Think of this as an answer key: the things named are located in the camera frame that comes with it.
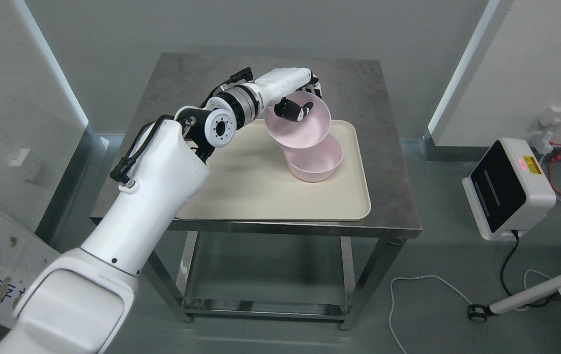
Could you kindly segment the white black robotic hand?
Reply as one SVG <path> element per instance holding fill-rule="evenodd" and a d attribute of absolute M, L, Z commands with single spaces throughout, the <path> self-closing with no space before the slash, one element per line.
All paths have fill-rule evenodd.
<path fill-rule="evenodd" d="M 318 98 L 322 98 L 322 88 L 320 79 L 316 74 L 310 71 L 310 79 L 309 82 L 299 87 L 297 90 L 301 90 L 303 92 L 311 93 Z M 274 105 L 273 111 L 277 117 L 287 119 L 288 121 L 292 122 L 301 122 L 305 117 L 309 114 L 310 110 L 314 107 L 314 103 L 312 101 L 308 101 L 303 105 L 299 105 L 298 103 L 291 101 L 287 97 L 282 98 L 279 103 Z"/>

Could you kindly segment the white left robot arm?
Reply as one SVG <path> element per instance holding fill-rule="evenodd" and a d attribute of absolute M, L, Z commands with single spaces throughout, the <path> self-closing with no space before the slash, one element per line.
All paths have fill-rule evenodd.
<path fill-rule="evenodd" d="M 36 278 L 15 308 L 17 320 L 0 354 L 100 354 L 129 315 L 137 277 L 166 229 L 208 177 L 207 159 L 235 133 L 273 107 L 299 122 L 321 96 L 308 68 L 276 68 L 253 79 L 240 70 L 197 107 L 181 107 L 145 124 L 110 173 L 118 197 L 91 235 Z"/>

